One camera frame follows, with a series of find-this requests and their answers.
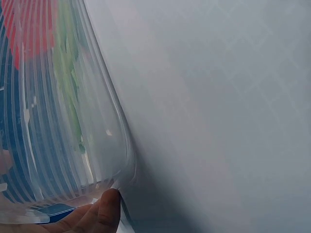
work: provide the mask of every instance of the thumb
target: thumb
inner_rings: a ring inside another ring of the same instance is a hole
[[[121,215],[121,196],[118,190],[109,189],[101,197],[94,233],[117,232]]]

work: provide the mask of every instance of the gray surface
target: gray surface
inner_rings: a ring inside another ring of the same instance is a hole
[[[309,1],[86,3],[153,189],[196,231],[310,232]]]

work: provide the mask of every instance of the ribbed plastic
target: ribbed plastic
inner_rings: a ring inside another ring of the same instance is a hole
[[[0,223],[42,223],[131,179],[119,102],[81,0],[2,0]]]

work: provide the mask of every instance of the red label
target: red label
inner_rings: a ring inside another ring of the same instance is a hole
[[[6,36],[16,69],[19,68],[21,42],[25,61],[53,47],[52,9],[56,9],[55,4],[56,1],[51,0],[1,1]]]

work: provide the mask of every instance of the white background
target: white background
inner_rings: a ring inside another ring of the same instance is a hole
[[[311,232],[308,0],[86,0],[141,164],[137,232]]]

